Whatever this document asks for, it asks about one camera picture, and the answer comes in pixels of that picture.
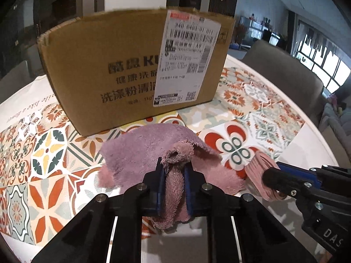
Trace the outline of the mauve fluffy towel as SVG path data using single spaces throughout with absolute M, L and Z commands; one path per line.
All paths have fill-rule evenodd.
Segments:
M 190 220 L 184 191 L 184 167 L 191 162 L 194 171 L 225 193 L 235 195 L 244 181 L 234 170 L 225 168 L 220 154 L 205 144 L 192 130 L 177 124 L 138 127 L 107 141 L 100 149 L 105 162 L 98 173 L 101 188 L 129 187 L 141 183 L 144 175 L 155 170 L 158 158 L 165 169 L 165 199 L 161 215 L 152 217 L 153 225 L 170 229 L 177 222 Z

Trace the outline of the pink fluffy soft item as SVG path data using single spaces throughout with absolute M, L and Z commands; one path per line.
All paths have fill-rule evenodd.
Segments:
M 257 151 L 251 161 L 245 166 L 245 172 L 260 196 L 266 201 L 282 201 L 287 196 L 280 194 L 263 183 L 263 173 L 269 168 L 280 169 L 276 162 L 261 151 Z

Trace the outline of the brown cardboard box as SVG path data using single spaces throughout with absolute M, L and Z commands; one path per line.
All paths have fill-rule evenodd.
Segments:
M 193 8 L 74 18 L 38 38 L 61 107 L 82 136 L 214 98 L 234 19 Z

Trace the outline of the grey dining chair right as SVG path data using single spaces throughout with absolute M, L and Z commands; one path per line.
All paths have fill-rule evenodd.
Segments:
M 315 125 L 319 124 L 325 105 L 323 83 L 298 59 L 277 46 L 258 40 L 247 51 L 242 62 L 285 93 Z

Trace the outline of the patterned tile table runner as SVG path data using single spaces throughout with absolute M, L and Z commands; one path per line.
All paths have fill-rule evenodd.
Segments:
M 38 77 L 1 104 L 1 232 L 43 246 L 96 194 L 116 195 L 159 157 L 213 165 L 206 178 L 228 194 L 243 188 L 261 151 L 276 159 L 303 118 L 241 67 L 222 71 L 209 103 L 84 137 Z

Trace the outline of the grey dining chair left side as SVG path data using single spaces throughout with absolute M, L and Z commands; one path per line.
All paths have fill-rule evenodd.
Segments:
M 0 103 L 10 98 L 14 93 L 32 82 L 27 61 L 24 60 L 14 67 L 0 81 Z

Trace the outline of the grey dining chair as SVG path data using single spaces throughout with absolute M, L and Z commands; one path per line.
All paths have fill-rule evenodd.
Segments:
M 14 93 L 32 82 L 27 61 L 24 60 L 14 67 L 0 81 L 0 103 L 10 98 Z
M 242 62 L 285 93 L 315 125 L 319 124 L 325 105 L 323 83 L 298 59 L 277 46 L 258 40 L 247 51 Z

